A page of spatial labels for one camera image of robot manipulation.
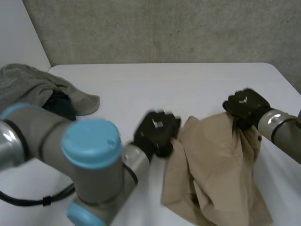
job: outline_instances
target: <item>white table surface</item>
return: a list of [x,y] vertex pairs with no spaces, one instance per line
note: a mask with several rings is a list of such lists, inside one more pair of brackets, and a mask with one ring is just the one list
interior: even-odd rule
[[[301,96],[269,64],[126,64],[59,65],[50,73],[78,89],[99,95],[99,110],[89,117],[115,123],[122,141],[131,140],[135,127],[149,109],[164,109],[181,116],[203,119],[224,111],[223,101],[236,90],[249,87],[272,107],[297,115]],[[160,204],[166,161],[154,158],[150,172],[134,190],[115,218],[114,226],[191,225]],[[254,178],[276,226],[301,224],[301,168],[271,142],[263,139]],[[59,187],[69,179],[61,175]],[[72,197],[51,205],[45,225],[72,225],[65,210]]]

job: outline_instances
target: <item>concrete wall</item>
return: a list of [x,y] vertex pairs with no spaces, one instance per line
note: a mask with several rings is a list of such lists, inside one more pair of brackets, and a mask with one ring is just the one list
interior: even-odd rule
[[301,92],[300,0],[24,0],[52,64],[266,62]]

